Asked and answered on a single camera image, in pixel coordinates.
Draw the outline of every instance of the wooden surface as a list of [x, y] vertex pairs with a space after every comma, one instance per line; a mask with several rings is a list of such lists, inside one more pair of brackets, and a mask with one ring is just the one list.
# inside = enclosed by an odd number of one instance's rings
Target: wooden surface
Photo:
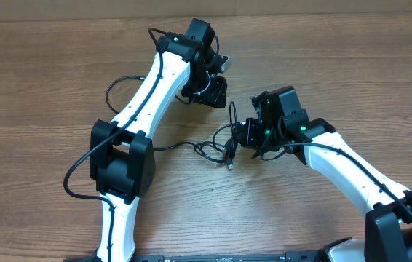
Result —
[[[240, 119], [250, 97], [292, 84], [310, 117], [333, 124], [372, 165], [412, 189], [412, 13], [207, 18], [230, 55], [228, 100]], [[100, 242], [101, 203], [73, 199], [67, 169], [89, 148], [104, 94], [126, 74], [146, 74], [154, 56], [147, 28], [182, 33], [190, 19], [0, 23], [0, 261], [61, 261]], [[139, 82], [114, 89], [122, 108]], [[173, 101], [154, 145], [204, 141], [228, 122], [226, 109]], [[228, 133], [221, 134], [225, 140]], [[191, 148], [156, 153], [142, 199], [140, 253], [213, 255], [315, 249], [353, 236], [364, 221], [322, 175], [294, 156], [235, 168]], [[85, 162], [71, 188], [96, 194]]]
[[0, 21], [412, 12], [412, 0], [0, 0]]

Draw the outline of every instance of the white arm segment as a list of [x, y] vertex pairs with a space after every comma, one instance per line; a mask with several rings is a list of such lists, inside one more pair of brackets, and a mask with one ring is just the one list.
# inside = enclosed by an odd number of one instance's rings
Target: white arm segment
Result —
[[[133, 229], [135, 227], [136, 209], [140, 198], [136, 197], [132, 201], [132, 204], [126, 205], [123, 199], [111, 194], [100, 194], [100, 197], [105, 197], [111, 200], [112, 204], [115, 206], [111, 262], [127, 262], [135, 252]], [[102, 262], [107, 262], [110, 225], [111, 212], [109, 211], [109, 205], [106, 202], [103, 202], [103, 232], [101, 234], [101, 244], [96, 253]]]
[[[145, 104], [143, 109], [127, 130], [133, 133], [144, 131], [146, 137], [152, 139], [157, 125], [161, 121], [164, 112], [174, 98], [175, 94], [187, 83], [190, 77], [190, 62], [182, 61], [182, 57], [171, 52], [162, 53], [164, 68], [162, 78], [154, 90], [153, 94]], [[117, 121], [121, 127], [135, 113], [140, 104], [146, 98], [153, 87], [159, 72], [159, 53], [156, 53], [154, 62], [148, 76], [143, 81], [140, 89], [136, 92], [128, 105], [116, 115], [112, 121]], [[139, 198], [130, 205], [126, 205], [123, 199], [111, 194], [100, 195], [111, 200], [115, 206], [114, 227], [112, 231], [111, 262], [128, 262], [135, 252], [135, 242], [133, 241], [133, 229], [135, 227], [136, 210]], [[109, 206], [103, 202], [103, 233], [101, 234], [101, 244], [97, 251], [97, 256], [102, 262], [108, 259], [108, 233], [111, 222], [111, 212]]]
[[[318, 135], [316, 138], [312, 139], [312, 143], [320, 143], [342, 149], [353, 156], [381, 183], [385, 184], [395, 196], [398, 198], [405, 197], [403, 192], [408, 190], [408, 188], [390, 180], [385, 175], [382, 175], [376, 168], [353, 151], [337, 132], [327, 132]], [[387, 194], [382, 191], [380, 192], [380, 188], [345, 156], [315, 146], [305, 146], [304, 148], [306, 163], [308, 163], [312, 169], [319, 171], [329, 178], [329, 180], [352, 202], [363, 217], [366, 216], [367, 212], [373, 209], [373, 206], [376, 203], [387, 205], [393, 202]]]
[[[171, 52], [162, 53], [164, 68], [162, 69], [162, 78], [147, 104], [143, 107], [134, 121], [127, 130], [134, 132], [144, 131], [146, 137], [153, 139], [159, 121], [161, 121], [164, 112], [169, 106], [170, 101], [175, 94], [187, 83], [190, 77], [190, 62], [182, 61], [182, 57], [174, 55]], [[117, 121], [121, 127], [127, 123], [128, 119], [135, 113], [140, 104], [143, 102], [159, 72], [159, 53], [156, 53], [153, 65], [140, 89], [136, 92], [133, 99], [128, 105], [116, 115], [112, 121]]]

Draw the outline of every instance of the wooden table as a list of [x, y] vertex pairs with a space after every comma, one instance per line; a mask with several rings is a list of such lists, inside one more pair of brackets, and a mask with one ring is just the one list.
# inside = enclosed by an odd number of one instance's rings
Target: wooden table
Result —
[[[412, 189], [412, 13], [205, 18], [230, 55], [227, 97], [239, 119], [250, 97], [292, 84], [310, 117], [323, 117], [372, 165]], [[147, 74], [147, 28], [183, 33], [189, 18], [0, 23], [0, 261], [61, 261], [100, 243], [101, 203], [73, 199], [67, 169], [89, 148], [97, 119], [113, 117], [107, 86]], [[123, 108], [139, 86], [124, 82]], [[154, 145], [209, 140], [226, 109], [173, 101]], [[224, 132], [219, 140], [230, 136]], [[250, 160], [228, 171], [191, 148], [156, 153], [142, 199], [139, 253], [283, 253], [363, 238], [364, 221], [324, 176], [294, 156]], [[96, 194], [85, 162], [71, 188]]]

